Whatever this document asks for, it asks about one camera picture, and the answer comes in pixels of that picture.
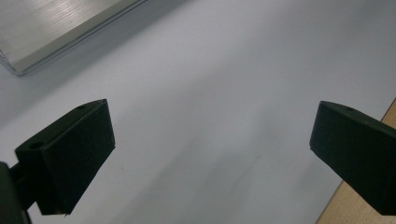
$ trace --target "white table surface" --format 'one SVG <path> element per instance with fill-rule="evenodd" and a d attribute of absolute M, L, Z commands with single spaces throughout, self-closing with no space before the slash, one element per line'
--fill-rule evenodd
<path fill-rule="evenodd" d="M 0 158 L 107 98 L 116 149 L 71 216 L 36 224 L 314 223 L 340 178 L 309 149 L 318 102 L 396 96 L 396 3 L 148 0 L 34 74 L 0 67 Z"/>

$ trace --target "wooden edge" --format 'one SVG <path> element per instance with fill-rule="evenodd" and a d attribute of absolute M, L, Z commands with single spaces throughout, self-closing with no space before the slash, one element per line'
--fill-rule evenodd
<path fill-rule="evenodd" d="M 381 121 L 396 128 L 396 98 Z M 317 224 L 324 223 L 396 224 L 396 217 L 381 216 L 355 190 L 342 181 L 317 220 Z"/>

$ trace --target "metal plate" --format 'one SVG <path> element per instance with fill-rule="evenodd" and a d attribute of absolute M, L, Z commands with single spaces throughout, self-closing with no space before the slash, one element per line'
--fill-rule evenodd
<path fill-rule="evenodd" d="M 0 1 L 0 58 L 15 74 L 70 47 L 139 0 Z"/>

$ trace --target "aluminum sheet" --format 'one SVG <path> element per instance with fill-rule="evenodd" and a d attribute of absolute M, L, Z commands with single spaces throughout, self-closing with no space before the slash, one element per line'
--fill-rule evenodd
<path fill-rule="evenodd" d="M 15 73 L 108 20 L 139 0 L 0 1 L 0 52 Z"/>

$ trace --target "screw hole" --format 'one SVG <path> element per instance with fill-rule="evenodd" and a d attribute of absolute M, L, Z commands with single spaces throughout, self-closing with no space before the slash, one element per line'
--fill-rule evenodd
<path fill-rule="evenodd" d="M 36 148 L 42 147 L 43 145 L 44 145 L 43 142 L 36 142 L 36 143 L 33 143 L 32 145 L 30 145 L 29 148 L 36 149 Z"/>

